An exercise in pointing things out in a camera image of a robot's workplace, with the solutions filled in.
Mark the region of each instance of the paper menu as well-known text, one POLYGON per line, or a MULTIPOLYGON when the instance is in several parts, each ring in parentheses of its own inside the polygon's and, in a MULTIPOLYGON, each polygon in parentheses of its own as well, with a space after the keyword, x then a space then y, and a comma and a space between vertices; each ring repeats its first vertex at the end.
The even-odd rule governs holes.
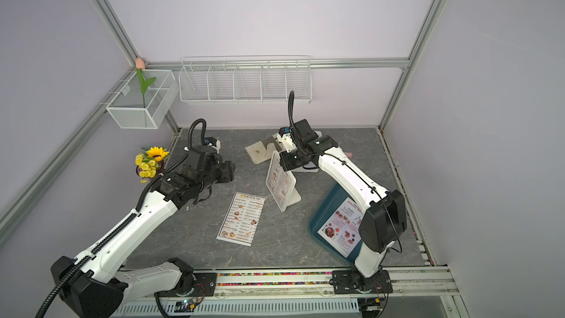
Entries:
POLYGON ((361 220, 363 220, 361 209, 355 201, 347 198, 318 230, 318 234, 347 258, 361 242, 359 235, 361 220))
POLYGON ((284 212, 287 206, 299 202, 302 197, 294 188, 296 178, 291 171, 285 172, 279 162, 279 152, 274 151, 265 184, 279 206, 280 211, 284 212))
POLYGON ((216 239, 250 246, 255 236, 261 211, 265 205, 262 196, 236 193, 216 239))

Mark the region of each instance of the table surface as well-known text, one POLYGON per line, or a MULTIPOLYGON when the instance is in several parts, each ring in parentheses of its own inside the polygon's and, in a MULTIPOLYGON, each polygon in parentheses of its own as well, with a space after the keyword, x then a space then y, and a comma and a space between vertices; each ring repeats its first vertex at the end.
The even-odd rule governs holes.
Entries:
MULTIPOLYGON (((178 257, 195 269, 260 267, 332 267, 349 266, 315 242, 308 233, 308 221, 321 201, 335 185, 327 173, 294 172, 296 189, 302 200, 281 212, 265 186, 270 160, 253 164, 245 147, 267 138, 277 130, 208 130, 206 136, 222 143, 224 160, 236 164, 235 179, 215 184, 206 201, 177 211, 166 219, 128 258, 128 268, 143 268, 178 257), (235 192, 267 198, 255 237, 250 247, 216 239, 235 192)), ((396 183, 376 129, 323 129, 343 151, 353 153, 351 160, 375 182, 392 190, 396 183)), ((194 140, 200 130, 194 131, 194 140)), ((180 159, 187 144, 187 130, 171 153, 169 165, 180 159)), ((408 227, 400 235, 403 252, 390 251, 384 266, 422 266, 416 238, 408 227)))

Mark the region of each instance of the aluminum frame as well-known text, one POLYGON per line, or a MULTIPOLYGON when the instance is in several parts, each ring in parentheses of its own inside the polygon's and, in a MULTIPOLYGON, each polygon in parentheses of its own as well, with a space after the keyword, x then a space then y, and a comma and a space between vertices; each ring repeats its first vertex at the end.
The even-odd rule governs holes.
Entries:
MULTIPOLYGON (((216 278, 216 289, 213 296, 207 296, 208 304, 235 304, 238 306, 249 307, 248 311, 238 311, 242 315, 248 313, 255 315, 254 304, 260 302, 279 300, 286 302, 289 300, 311 300, 324 304, 335 299, 355 300, 357 298, 376 298, 377 294, 335 294, 333 286, 328 284, 314 285, 288 285, 293 281, 328 281, 331 274, 302 274, 304 272, 331 272, 333 270, 350 269, 350 268, 265 268, 265 269, 217 269, 217 270, 196 270, 198 273, 216 273, 223 274, 216 278), (280 274, 287 272, 299 272, 296 274, 280 274), (248 273, 263 273, 263 275, 239 275, 248 273), (287 285, 237 285, 244 282, 286 282, 287 285)), ((393 292, 389 297, 413 297, 413 296, 435 296, 440 297, 449 318, 468 318, 467 311, 464 308, 461 294, 459 293, 456 283, 449 269, 445 266, 409 266, 409 267, 390 267, 385 268, 389 271, 393 292)), ((179 297, 161 297, 160 301, 164 307, 174 307, 175 302, 182 298, 179 297)), ((143 297, 125 304, 124 308, 118 309, 115 316, 137 316, 139 313, 138 306, 152 306, 152 309, 144 308, 142 311, 151 315, 155 312, 155 299, 152 296, 143 297)))
POLYGON ((385 150, 386 158, 388 159, 390 168, 392 169, 394 180, 396 181, 399 191, 402 192, 402 194, 404 194, 404 198, 407 204, 406 211, 408 212, 408 219, 414 230, 416 241, 419 244, 419 246, 424 247, 423 249, 428 257, 428 261, 430 262, 430 265, 434 265, 434 263, 436 262, 436 258, 433 255, 433 251, 430 251, 428 238, 425 232, 423 231, 420 219, 418 218, 416 212, 414 211, 413 205, 410 201, 410 197, 406 192, 406 187, 404 187, 404 183, 402 182, 400 171, 398 170, 398 163, 394 159, 394 156, 390 150, 384 131, 380 128, 377 128, 377 131, 378 131, 378 137, 381 140, 381 144, 383 145, 383 148, 385 150))
MULTIPOLYGON (((100 15, 100 18, 108 28, 108 31, 110 32, 112 37, 114 37, 118 47, 120 47, 122 53, 124 53, 125 58, 134 67, 136 63, 136 59, 137 57, 139 57, 139 54, 137 53, 136 47, 133 45, 127 32, 125 32, 125 29, 120 23, 120 20, 118 19, 116 13, 112 9, 112 6, 110 5, 109 1, 90 0, 90 2, 94 6, 98 14, 100 15)), ((171 128, 173 134, 178 134, 180 127, 173 118, 173 115, 171 114, 170 111, 167 111, 164 120, 171 128)))
MULTIPOLYGON (((226 64, 233 65, 257 65, 267 64, 268 61, 260 60, 229 60, 225 61, 226 64)), ((296 60, 289 60, 290 63, 295 63, 296 60)), ((308 62, 310 69, 344 69, 344 68, 359 68, 359 67, 399 67, 406 68, 410 64, 408 58, 359 58, 359 59, 307 59, 298 60, 298 63, 308 62)), ((162 61, 162 62, 147 62, 147 69, 169 69, 174 72, 179 72, 183 66, 181 61, 162 61)))
POLYGON ((46 193, 47 189, 57 180, 65 167, 71 162, 74 156, 86 144, 88 139, 98 129, 104 116, 108 115, 106 105, 120 91, 124 81, 131 75, 133 70, 129 70, 114 85, 106 97, 96 108, 90 112, 88 117, 79 125, 73 134, 65 141, 61 147, 53 154, 47 163, 33 176, 24 189, 7 207, 5 213, 0 218, 0 248, 8 241, 25 217, 32 211, 33 207, 46 193))
POLYGON ((420 32, 418 32, 418 36, 416 37, 416 42, 414 42, 414 46, 408 55, 408 60, 410 61, 409 65, 403 69, 402 75, 400 75, 400 79, 392 97, 386 106, 385 114, 383 115, 383 119, 381 120, 380 124, 378 125, 380 129, 384 130, 386 125, 390 121, 390 118, 398 105, 398 101, 402 95, 406 87, 406 83, 410 79, 412 74, 413 68, 416 67, 418 60, 420 59, 421 53, 424 51, 426 44, 432 35, 434 25, 437 22, 437 19, 440 17, 441 12, 445 6, 447 0, 432 0, 432 3, 428 9, 428 13, 426 14, 426 18, 424 19, 424 23, 420 28, 420 32))

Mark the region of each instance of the sunflower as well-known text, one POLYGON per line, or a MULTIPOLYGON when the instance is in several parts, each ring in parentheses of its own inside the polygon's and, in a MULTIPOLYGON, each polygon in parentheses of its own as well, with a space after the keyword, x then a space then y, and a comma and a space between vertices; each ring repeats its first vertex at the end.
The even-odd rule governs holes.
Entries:
POLYGON ((164 159, 168 154, 169 152, 167 149, 163 150, 162 147, 152 147, 149 151, 147 151, 147 156, 153 158, 153 160, 157 162, 162 161, 162 159, 164 159))

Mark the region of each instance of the wire mesh basket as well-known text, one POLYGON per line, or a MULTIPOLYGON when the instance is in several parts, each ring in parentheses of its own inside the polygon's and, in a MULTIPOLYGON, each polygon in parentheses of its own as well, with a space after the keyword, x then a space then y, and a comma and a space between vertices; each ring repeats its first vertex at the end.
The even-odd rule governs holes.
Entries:
POLYGON ((307 57, 282 60, 227 58, 231 60, 181 59, 180 99, 189 104, 285 102, 288 93, 294 90, 296 102, 312 101, 312 76, 307 57))
POLYGON ((172 70, 146 69, 144 79, 155 81, 141 94, 141 84, 133 71, 106 110, 122 129, 158 129, 179 93, 172 70))

